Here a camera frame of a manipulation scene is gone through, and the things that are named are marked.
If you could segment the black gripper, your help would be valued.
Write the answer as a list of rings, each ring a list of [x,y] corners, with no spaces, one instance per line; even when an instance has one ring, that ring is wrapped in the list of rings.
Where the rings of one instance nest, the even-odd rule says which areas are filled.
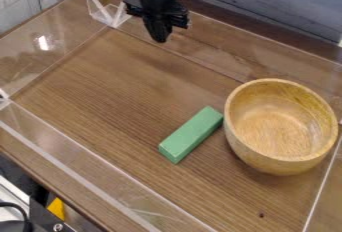
[[[165,43],[173,27],[189,27],[189,9],[178,0],[125,0],[129,11],[143,18],[146,29],[155,41]],[[159,39],[155,28],[159,26]]]

